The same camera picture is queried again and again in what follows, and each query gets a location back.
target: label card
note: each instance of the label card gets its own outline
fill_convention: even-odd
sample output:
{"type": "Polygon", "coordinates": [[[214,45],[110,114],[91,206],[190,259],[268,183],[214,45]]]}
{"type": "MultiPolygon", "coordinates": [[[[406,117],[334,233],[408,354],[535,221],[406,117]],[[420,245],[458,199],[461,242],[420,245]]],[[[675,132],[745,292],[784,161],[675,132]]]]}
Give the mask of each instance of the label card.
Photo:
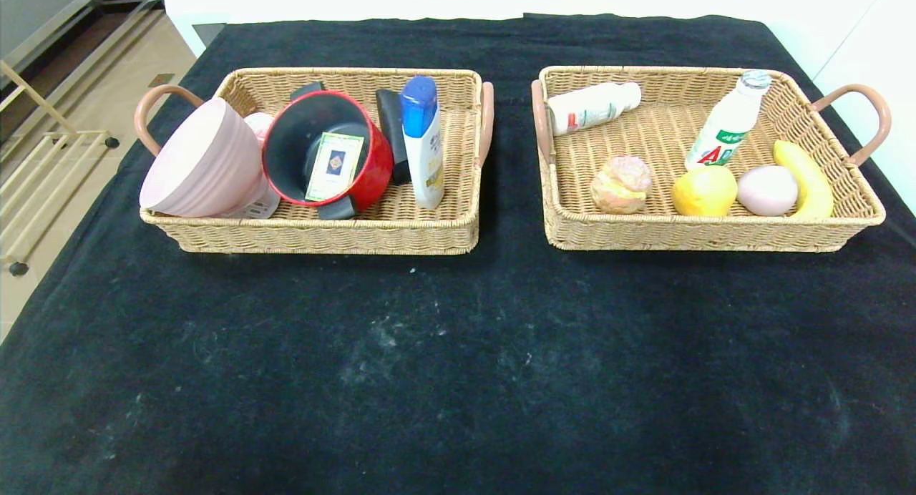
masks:
{"type": "Polygon", "coordinates": [[[340,195],[356,176],[363,137],[324,132],[318,143],[315,165],[308,177],[305,199],[320,202],[340,195]]]}

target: bottle cap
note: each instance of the bottle cap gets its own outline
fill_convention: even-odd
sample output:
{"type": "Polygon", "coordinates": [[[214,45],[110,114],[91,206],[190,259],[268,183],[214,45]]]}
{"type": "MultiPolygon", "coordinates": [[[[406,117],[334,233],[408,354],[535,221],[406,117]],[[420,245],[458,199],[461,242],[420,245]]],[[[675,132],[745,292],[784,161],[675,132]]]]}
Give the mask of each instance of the bottle cap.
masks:
{"type": "Polygon", "coordinates": [[[769,89],[773,79],[764,70],[750,70],[743,72],[736,82],[736,87],[745,94],[762,95],[769,89]]]}
{"type": "Polygon", "coordinates": [[[620,91],[623,93],[623,104],[624,110],[631,110],[639,105],[639,102],[642,101],[642,88],[639,87],[637,82],[627,82],[627,84],[622,84],[620,86],[620,91]]]}
{"type": "Polygon", "coordinates": [[[436,81],[432,77],[411,78],[400,93],[400,101],[404,134],[423,137],[439,106],[436,81]]]}

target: rack wheel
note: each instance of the rack wheel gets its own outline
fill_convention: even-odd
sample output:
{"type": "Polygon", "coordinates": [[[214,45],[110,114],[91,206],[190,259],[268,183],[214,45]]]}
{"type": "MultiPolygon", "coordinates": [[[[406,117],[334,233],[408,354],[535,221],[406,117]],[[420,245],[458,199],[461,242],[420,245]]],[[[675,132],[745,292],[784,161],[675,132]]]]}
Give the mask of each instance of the rack wheel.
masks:
{"type": "Polygon", "coordinates": [[[22,277],[29,272],[29,265],[16,261],[15,263],[9,265],[9,272],[14,277],[22,277]]]}

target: blue cap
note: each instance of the blue cap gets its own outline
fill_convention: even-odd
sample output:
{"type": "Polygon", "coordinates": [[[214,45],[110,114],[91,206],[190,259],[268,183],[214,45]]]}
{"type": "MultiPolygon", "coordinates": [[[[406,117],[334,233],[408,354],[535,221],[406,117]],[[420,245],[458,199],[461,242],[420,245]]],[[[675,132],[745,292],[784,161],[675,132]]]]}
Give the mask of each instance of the blue cap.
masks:
{"type": "Polygon", "coordinates": [[[423,137],[439,106],[436,81],[432,77],[413,77],[401,91],[400,98],[404,135],[423,137]]]}

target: green label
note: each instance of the green label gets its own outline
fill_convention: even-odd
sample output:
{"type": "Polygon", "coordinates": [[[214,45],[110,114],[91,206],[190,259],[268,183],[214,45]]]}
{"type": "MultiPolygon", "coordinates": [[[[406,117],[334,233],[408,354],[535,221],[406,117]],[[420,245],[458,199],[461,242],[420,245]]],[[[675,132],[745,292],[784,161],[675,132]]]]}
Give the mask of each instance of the green label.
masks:
{"type": "Polygon", "coordinates": [[[735,143],[740,143],[746,135],[747,132],[729,132],[727,130],[719,130],[719,133],[716,134],[716,139],[723,143],[733,145],[735,143]]]}

